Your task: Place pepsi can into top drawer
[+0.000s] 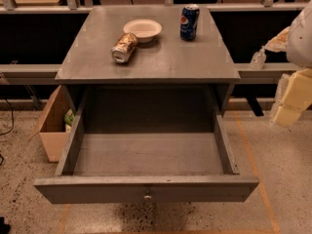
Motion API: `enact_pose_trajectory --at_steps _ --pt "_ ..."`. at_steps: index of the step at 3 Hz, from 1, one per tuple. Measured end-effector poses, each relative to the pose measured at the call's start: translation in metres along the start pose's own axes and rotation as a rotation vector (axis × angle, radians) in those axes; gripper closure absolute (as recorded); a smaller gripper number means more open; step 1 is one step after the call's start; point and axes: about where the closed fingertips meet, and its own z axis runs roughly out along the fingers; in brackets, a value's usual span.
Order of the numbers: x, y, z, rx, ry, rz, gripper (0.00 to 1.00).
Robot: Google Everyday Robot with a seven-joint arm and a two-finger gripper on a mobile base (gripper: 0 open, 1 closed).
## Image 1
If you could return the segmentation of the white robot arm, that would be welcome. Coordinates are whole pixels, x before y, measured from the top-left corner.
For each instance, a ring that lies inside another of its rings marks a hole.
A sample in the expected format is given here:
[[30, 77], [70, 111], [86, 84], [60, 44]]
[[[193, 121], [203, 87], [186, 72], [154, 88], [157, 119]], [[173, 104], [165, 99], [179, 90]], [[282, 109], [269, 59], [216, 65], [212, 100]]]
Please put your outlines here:
[[271, 125], [287, 128], [312, 104], [312, 1], [264, 49], [285, 52], [287, 60], [300, 67], [282, 76], [271, 109]]

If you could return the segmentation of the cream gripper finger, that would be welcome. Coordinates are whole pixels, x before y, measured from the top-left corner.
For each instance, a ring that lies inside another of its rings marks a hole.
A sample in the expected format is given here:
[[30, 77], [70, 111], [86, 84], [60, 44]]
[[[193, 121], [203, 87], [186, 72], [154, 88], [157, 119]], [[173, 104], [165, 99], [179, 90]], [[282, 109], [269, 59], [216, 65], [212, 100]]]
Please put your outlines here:
[[312, 69], [305, 68], [292, 75], [283, 74], [272, 106], [272, 123], [280, 127], [289, 127], [311, 104]]
[[287, 48], [289, 31], [289, 27], [283, 29], [265, 44], [264, 49], [274, 53], [284, 52]]

